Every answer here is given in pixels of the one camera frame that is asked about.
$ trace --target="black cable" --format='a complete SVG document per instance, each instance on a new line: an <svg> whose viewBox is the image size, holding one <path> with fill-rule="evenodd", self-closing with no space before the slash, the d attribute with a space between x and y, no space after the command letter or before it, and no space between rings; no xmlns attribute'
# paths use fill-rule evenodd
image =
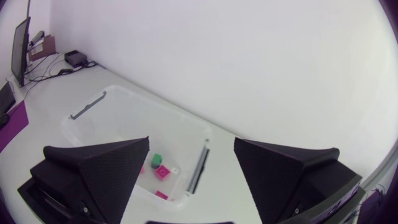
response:
<svg viewBox="0 0 398 224"><path fill-rule="evenodd" d="M86 64L84 64L84 65L82 65L79 69L77 69L77 70L73 70L72 72L67 72L67 73L58 73L57 75L51 75L50 74L50 76L49 77L45 77L45 78L43 78L43 79L41 79L41 80L29 80L30 82L42 82L42 81L45 81L45 80L48 80L48 79L51 79L51 78L56 78L56 77L60 77L60 76L63 76L63 75L70 75L70 74L73 74L73 73L75 73L75 72L78 72L78 71L80 71L80 70L82 70L82 69L84 69L84 68L91 68L91 67L94 67L94 66L96 66L97 65L97 63L95 62L95 61L90 61L90 62L88 62L88 63L86 63Z"/></svg>
<svg viewBox="0 0 398 224"><path fill-rule="evenodd" d="M32 70L30 70L29 72L26 72L25 75L29 74L30 72L33 72L33 70L35 70L35 68L37 68L42 62L45 61L45 59L47 59L49 57L49 55L47 57L45 57L40 63L38 63L34 68L32 68Z"/></svg>
<svg viewBox="0 0 398 224"><path fill-rule="evenodd" d="M54 67L54 65L56 65L56 64L58 64L58 63L60 63L60 62L63 62L63 61L65 61L65 59L60 60L60 61L58 61L58 62L55 62L55 63L51 66L51 68L50 68L50 70L49 70L49 75L50 75L50 77L52 76L52 75L51 75L51 69L52 69L52 67Z"/></svg>
<svg viewBox="0 0 398 224"><path fill-rule="evenodd" d="M58 59L61 55L63 55L63 54L58 55L54 60L52 60L52 62L50 62L50 64L49 64L49 65L47 66L47 68L45 69L43 75L39 76L40 78L43 79L43 77L45 77L44 75L45 75L45 73L47 72L47 70L50 68L51 64L52 64L54 61L56 61L56 59ZM31 88L28 89L28 91L26 92L26 95L25 95L25 97L24 97L24 100L27 98L27 96L28 96L30 90L33 89L33 87L35 87L35 86L36 86L37 84L39 84L39 82L40 82L40 80L39 80L39 81L33 81L33 80L29 80L30 82L27 83L27 84L25 84L25 85L28 85L28 84L30 84L31 82L37 82L35 85L33 85Z"/></svg>

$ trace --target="table surface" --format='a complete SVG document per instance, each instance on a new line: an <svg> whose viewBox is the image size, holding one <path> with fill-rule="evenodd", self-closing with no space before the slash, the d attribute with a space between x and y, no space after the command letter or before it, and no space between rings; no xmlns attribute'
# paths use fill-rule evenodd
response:
<svg viewBox="0 0 398 224"><path fill-rule="evenodd" d="M55 56L49 57L29 77L41 75L53 58ZM52 74L67 67L65 62L60 62L53 67ZM34 83L30 83L23 88L14 88L16 100L21 101L33 85ZM110 85L123 86L169 108L190 114L100 66L39 83L31 89L25 100L29 125L0 153L0 186L16 223L40 223L17 189L31 178L29 169L44 159L44 146L72 147L63 137L61 120L85 100ZM203 122L212 128L213 141L209 145L211 151L205 171L187 207L179 212L167 212L144 199L131 197L122 223L145 223L148 220L177 223L261 223L233 152L235 135L207 121Z"/></svg>

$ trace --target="green block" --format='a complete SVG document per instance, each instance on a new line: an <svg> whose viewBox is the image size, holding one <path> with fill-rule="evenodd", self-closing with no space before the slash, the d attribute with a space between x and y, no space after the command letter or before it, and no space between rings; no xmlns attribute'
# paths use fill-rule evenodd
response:
<svg viewBox="0 0 398 224"><path fill-rule="evenodd" d="M154 157L152 158L152 162L150 164L150 166L154 169L160 167L160 165L162 164L162 156L159 154L155 154Z"/></svg>

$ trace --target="purple mat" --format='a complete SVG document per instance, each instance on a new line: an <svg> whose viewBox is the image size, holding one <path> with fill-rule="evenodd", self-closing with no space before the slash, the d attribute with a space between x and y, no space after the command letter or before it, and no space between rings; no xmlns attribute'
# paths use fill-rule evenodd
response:
<svg viewBox="0 0 398 224"><path fill-rule="evenodd" d="M25 102L20 102L10 112L8 112L10 120L5 127L0 130L0 152L8 145L9 142L29 124L26 114Z"/></svg>

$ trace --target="white wall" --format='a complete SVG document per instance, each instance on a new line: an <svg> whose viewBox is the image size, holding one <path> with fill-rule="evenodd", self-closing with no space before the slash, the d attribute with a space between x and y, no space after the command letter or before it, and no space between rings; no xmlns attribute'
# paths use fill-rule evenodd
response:
<svg viewBox="0 0 398 224"><path fill-rule="evenodd" d="M398 48L377 1L69 0L50 18L60 52L245 138L335 146L366 178L398 136Z"/></svg>
<svg viewBox="0 0 398 224"><path fill-rule="evenodd" d="M7 0L0 11L0 82L12 75L11 55L15 28L26 19L28 0ZM50 0L31 0L29 35L50 30Z"/></svg>

